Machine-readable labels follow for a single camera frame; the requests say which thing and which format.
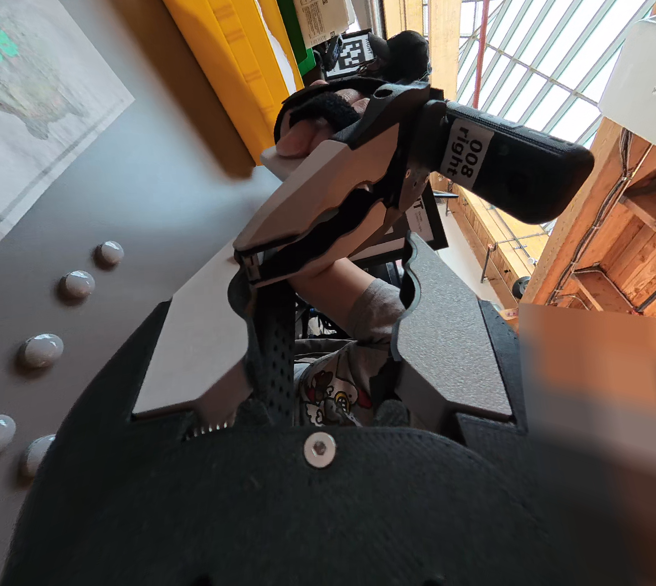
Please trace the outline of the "person's right hand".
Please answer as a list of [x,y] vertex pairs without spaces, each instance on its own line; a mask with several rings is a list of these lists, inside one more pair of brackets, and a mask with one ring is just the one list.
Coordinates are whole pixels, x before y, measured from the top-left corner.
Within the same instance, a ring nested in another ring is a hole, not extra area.
[[282,117],[276,152],[284,158],[310,155],[323,141],[363,116],[370,98],[355,89],[315,92]]

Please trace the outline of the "open lego instruction booklet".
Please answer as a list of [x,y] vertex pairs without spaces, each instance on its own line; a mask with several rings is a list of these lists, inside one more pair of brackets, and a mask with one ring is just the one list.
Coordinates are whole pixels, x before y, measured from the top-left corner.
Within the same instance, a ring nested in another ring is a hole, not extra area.
[[1,0],[1,238],[134,100],[59,0]]

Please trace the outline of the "yellow plastic bin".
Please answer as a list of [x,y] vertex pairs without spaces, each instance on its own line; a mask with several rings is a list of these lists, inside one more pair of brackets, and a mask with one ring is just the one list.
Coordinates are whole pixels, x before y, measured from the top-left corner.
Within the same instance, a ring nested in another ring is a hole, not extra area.
[[[162,0],[256,165],[290,96],[254,0]],[[276,0],[258,0],[303,87]]]

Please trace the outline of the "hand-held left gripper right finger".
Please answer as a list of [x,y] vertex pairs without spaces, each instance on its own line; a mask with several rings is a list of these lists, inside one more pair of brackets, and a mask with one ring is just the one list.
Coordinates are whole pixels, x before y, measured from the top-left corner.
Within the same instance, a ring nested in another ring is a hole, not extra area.
[[409,232],[390,350],[395,392],[430,432],[454,413],[508,421],[513,412],[476,294],[420,235]]

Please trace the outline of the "white plastic bag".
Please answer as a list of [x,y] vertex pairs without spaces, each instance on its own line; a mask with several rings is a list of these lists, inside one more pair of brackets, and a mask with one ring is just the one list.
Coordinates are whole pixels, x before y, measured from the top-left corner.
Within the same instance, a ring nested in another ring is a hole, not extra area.
[[260,18],[262,20],[262,23],[264,24],[264,28],[267,32],[268,39],[270,41],[270,45],[272,47],[272,50],[274,52],[274,56],[276,58],[277,65],[279,67],[279,70],[281,71],[283,80],[285,82],[285,86],[287,87],[288,94],[291,95],[297,91],[297,84],[295,81],[294,77],[294,71],[292,68],[292,65],[290,64],[289,60],[287,59],[287,55],[279,43],[279,41],[275,38],[275,36],[272,34],[270,31],[267,22],[264,18],[264,15],[262,13],[262,8],[259,4],[258,0],[254,0],[259,11]]

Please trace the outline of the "black framed marker sign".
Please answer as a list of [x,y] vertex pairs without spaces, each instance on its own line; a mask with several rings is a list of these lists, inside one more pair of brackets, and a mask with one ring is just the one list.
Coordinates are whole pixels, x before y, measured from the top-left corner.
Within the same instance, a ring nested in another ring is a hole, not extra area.
[[435,251],[446,249],[449,245],[430,184],[376,245],[367,247],[350,260],[363,269],[395,262],[403,256],[406,236],[410,231],[419,235]]

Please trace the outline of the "person's printed grey shirt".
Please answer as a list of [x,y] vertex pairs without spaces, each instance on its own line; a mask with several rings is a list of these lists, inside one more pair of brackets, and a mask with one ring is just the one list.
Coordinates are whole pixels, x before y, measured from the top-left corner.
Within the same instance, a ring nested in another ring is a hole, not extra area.
[[373,426],[370,380],[379,374],[388,354],[388,343],[296,341],[293,425]]

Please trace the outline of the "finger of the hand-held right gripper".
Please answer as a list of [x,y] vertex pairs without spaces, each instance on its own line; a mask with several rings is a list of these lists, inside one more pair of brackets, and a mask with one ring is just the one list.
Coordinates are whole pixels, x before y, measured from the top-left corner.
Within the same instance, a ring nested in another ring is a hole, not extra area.
[[294,238],[258,246],[251,253],[265,252],[260,267],[261,287],[343,257],[359,253],[376,243],[396,222],[401,211],[382,200],[346,200],[327,213],[328,217]]
[[234,249],[258,253],[307,233],[358,185],[381,180],[396,151],[398,132],[397,123],[357,149],[333,139],[323,141],[258,209],[235,239]]

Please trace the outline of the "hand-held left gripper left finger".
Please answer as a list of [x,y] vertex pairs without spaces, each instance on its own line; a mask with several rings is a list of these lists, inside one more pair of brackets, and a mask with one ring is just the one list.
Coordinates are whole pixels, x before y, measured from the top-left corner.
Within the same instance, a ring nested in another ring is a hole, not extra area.
[[238,270],[233,253],[217,253],[174,294],[134,416],[193,410],[204,423],[227,423],[251,393],[247,323],[228,300]]

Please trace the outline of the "small grey lego piece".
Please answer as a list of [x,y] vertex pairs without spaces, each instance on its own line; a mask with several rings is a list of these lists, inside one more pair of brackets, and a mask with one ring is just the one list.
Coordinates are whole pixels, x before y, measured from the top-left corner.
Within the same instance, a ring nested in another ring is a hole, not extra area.
[[261,281],[260,267],[264,259],[265,252],[238,253],[249,282],[251,284],[259,283]]

